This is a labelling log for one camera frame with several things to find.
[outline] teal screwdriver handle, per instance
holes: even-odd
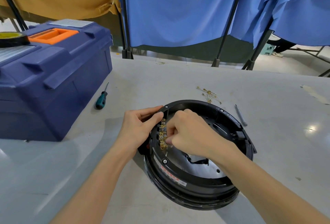
[[[108,93],[105,92],[105,91],[103,91],[101,93],[101,96],[97,99],[96,104],[95,104],[96,109],[103,109],[104,108],[105,101],[107,99],[107,95],[108,95]]]

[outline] screwdriver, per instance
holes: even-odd
[[[105,90],[101,93],[101,96],[97,99],[95,107],[96,109],[103,109],[105,106],[105,100],[107,99],[108,93],[106,92],[109,82],[107,83]]]

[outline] tape roll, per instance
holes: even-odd
[[[0,32],[0,48],[17,47],[29,44],[26,34],[18,32]]]

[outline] forearm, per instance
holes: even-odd
[[[221,151],[222,147],[213,151],[218,155],[213,155],[212,160],[249,199],[266,223],[329,224],[327,217],[231,145],[226,154]]]
[[[50,224],[101,223],[118,177],[128,162],[120,147],[112,147]]]

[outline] left hand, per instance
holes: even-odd
[[[114,147],[124,149],[128,158],[132,159],[138,147],[148,138],[153,127],[163,118],[163,112],[156,113],[162,107],[126,111]]]

